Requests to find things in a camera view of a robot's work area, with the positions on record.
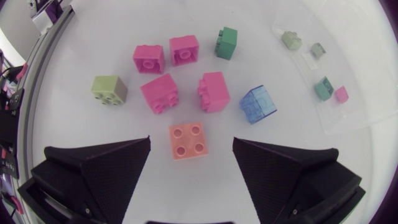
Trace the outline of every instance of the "transparent blue block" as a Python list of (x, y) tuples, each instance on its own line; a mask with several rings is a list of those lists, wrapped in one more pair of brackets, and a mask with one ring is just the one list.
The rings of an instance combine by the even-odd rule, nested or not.
[(277, 111), (264, 85), (250, 90), (239, 102), (239, 105), (244, 110), (246, 119), (250, 124), (254, 124)]

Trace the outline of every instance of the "green block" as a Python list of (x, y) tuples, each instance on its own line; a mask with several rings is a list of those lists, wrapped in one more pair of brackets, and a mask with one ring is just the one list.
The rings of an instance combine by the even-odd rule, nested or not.
[(315, 85), (315, 91), (321, 100), (326, 101), (331, 97), (334, 89), (328, 78), (324, 77)]
[(236, 40), (238, 39), (238, 31), (224, 27), (218, 33), (217, 43), (216, 43), (216, 53), (217, 57), (231, 60), (232, 54), (234, 53), (236, 47)]
[(95, 77), (91, 92), (104, 105), (117, 106), (126, 102), (127, 87), (116, 75)]
[(290, 50), (297, 50), (303, 44), (301, 39), (297, 37), (297, 33), (291, 31), (284, 32), (284, 34), (282, 35), (282, 41)]
[(311, 47), (311, 51), (317, 59), (319, 59), (323, 54), (326, 53), (326, 50), (319, 43), (313, 44)]

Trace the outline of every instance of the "pink object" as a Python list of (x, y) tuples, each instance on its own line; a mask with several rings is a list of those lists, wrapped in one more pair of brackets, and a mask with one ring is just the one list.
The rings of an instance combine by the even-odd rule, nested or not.
[(222, 72), (203, 74), (199, 80), (200, 107), (207, 113), (222, 111), (231, 99)]
[(164, 54), (160, 45), (140, 45), (132, 56), (139, 73), (163, 74)]
[(173, 66), (198, 61), (199, 43), (194, 35), (169, 40)]
[(26, 70), (27, 70), (27, 64), (25, 63), (24, 66), (22, 67), (22, 70), (16, 76), (16, 79), (20, 80), (25, 75)]
[(141, 92), (155, 114), (178, 103), (177, 86), (169, 73), (141, 86)]
[(169, 133), (174, 160), (208, 154), (201, 122), (170, 126)]
[(335, 91), (335, 95), (337, 97), (337, 100), (340, 103), (345, 103), (348, 100), (348, 93), (347, 93), (346, 88), (344, 86), (342, 86), (338, 90), (336, 90)]

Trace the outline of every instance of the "lego duplo block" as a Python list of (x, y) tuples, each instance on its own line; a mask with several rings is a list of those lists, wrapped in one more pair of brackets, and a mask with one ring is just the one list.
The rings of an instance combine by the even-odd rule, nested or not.
[(127, 87), (116, 75), (95, 77), (91, 92), (104, 105), (121, 105), (126, 102)]
[(312, 51), (312, 54), (317, 59), (319, 59), (323, 54), (326, 53), (326, 50), (319, 43), (313, 44), (312, 47), (311, 47), (311, 51)]
[(171, 38), (169, 43), (173, 66), (198, 60), (199, 42), (194, 35)]
[(222, 111), (231, 99), (223, 73), (203, 74), (203, 79), (199, 80), (198, 95), (201, 97), (200, 106), (207, 113)]
[(208, 154), (201, 122), (170, 126), (169, 133), (174, 160)]
[(336, 90), (335, 91), (335, 95), (337, 97), (337, 100), (340, 103), (345, 103), (348, 100), (348, 93), (347, 93), (346, 88), (344, 86), (342, 86), (338, 90)]
[(297, 37), (297, 33), (291, 31), (284, 32), (284, 34), (282, 35), (282, 41), (290, 50), (297, 50), (303, 44), (301, 39)]
[(217, 43), (215, 52), (217, 53), (217, 57), (231, 60), (232, 54), (234, 53), (236, 47), (236, 41), (238, 39), (238, 31), (224, 27), (223, 30), (220, 30), (218, 33)]
[(315, 91), (321, 98), (321, 100), (326, 101), (329, 100), (334, 89), (330, 84), (328, 78), (324, 77), (315, 85)]
[(177, 86), (169, 73), (141, 86), (141, 92), (155, 114), (178, 103)]
[(163, 74), (164, 54), (160, 45), (140, 45), (132, 56), (139, 73)]
[(250, 90), (239, 102), (239, 105), (244, 110), (250, 124), (254, 124), (277, 111), (264, 85)]

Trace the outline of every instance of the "plastic container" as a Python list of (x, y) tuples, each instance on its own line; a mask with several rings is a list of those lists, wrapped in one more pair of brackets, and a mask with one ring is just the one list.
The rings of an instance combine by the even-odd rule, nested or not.
[[(322, 24), (320, 17), (332, 17), (328, 21), (333, 23)], [(301, 38), (302, 46), (299, 49), (286, 48), (286, 51), (289, 51), (309, 88), (310, 97), (316, 104), (327, 134), (362, 128), (398, 111), (397, 76), (386, 66), (372, 60), (380, 52), (373, 50), (369, 54), (367, 48), (372, 46), (375, 49), (375, 46), (382, 44), (378, 41), (378, 34), (369, 31), (372, 26), (372, 22), (360, 8), (350, 1), (281, 0), (279, 4), (272, 31), (279, 39), (285, 31), (296, 32)], [(339, 37), (333, 37), (329, 29), (343, 30), (343, 33)], [(362, 43), (361, 37), (364, 35), (367, 41)], [(353, 45), (353, 38), (358, 43)], [(311, 52), (315, 43), (320, 43), (326, 51), (320, 58)], [(349, 49), (343, 51), (341, 46), (348, 46)], [(347, 61), (344, 54), (347, 51), (353, 55), (363, 55), (358, 58), (359, 62), (375, 63), (374, 73), (360, 70), (353, 73), (353, 64)], [(354, 66), (356, 71), (360, 67), (358, 64)], [(335, 90), (342, 86), (346, 88), (349, 98), (345, 103), (340, 103), (335, 93), (329, 100), (321, 100), (314, 87), (323, 77), (329, 79)]]

